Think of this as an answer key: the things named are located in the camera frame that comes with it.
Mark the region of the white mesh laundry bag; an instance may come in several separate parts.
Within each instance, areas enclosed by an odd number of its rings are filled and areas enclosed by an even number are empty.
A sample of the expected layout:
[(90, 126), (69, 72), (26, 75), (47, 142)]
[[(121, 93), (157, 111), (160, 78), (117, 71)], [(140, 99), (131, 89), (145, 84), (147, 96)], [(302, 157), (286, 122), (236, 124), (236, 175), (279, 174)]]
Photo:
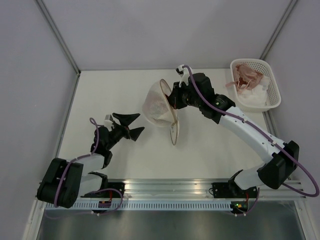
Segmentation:
[(146, 95), (142, 112), (150, 123), (169, 129), (171, 144), (175, 146), (179, 137), (180, 122), (177, 111), (171, 107), (167, 99), (171, 93), (172, 90), (164, 79), (155, 82)]

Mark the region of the pink lace bra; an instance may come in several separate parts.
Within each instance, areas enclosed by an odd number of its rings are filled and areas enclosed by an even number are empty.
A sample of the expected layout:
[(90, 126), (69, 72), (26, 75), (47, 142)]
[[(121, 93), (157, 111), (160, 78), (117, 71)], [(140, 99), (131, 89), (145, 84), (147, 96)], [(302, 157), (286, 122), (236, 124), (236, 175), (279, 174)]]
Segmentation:
[(226, 88), (235, 86), (237, 92), (254, 89), (262, 80), (264, 75), (246, 63), (237, 64), (232, 68), (233, 81), (225, 85)]

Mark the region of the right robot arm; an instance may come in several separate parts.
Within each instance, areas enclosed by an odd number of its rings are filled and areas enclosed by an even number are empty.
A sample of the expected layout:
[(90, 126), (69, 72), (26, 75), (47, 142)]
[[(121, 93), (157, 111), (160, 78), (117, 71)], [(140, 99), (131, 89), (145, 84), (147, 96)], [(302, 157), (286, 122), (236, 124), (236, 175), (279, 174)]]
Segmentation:
[(267, 133), (241, 111), (235, 103), (223, 94), (216, 94), (210, 79), (204, 73), (178, 72), (179, 82), (173, 84), (169, 105), (175, 110), (192, 106), (206, 118), (221, 125), (250, 146), (262, 159), (263, 164), (239, 170), (229, 180), (228, 192), (235, 198), (241, 197), (247, 189), (266, 185), (277, 190), (297, 168), (292, 159), (299, 158), (299, 145)]

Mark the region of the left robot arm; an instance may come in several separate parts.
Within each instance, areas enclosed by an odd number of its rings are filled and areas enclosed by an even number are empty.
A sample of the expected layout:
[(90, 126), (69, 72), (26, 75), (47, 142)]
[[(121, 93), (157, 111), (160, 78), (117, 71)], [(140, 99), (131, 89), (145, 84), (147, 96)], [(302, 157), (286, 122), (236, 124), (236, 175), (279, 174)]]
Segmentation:
[(79, 197), (104, 198), (111, 192), (107, 175), (101, 173), (111, 162), (111, 149), (122, 139), (136, 141), (144, 127), (130, 128), (139, 113), (106, 115), (104, 122), (97, 124), (94, 118), (93, 144), (89, 153), (72, 160), (54, 158), (37, 189), (39, 201), (54, 207), (71, 208)]

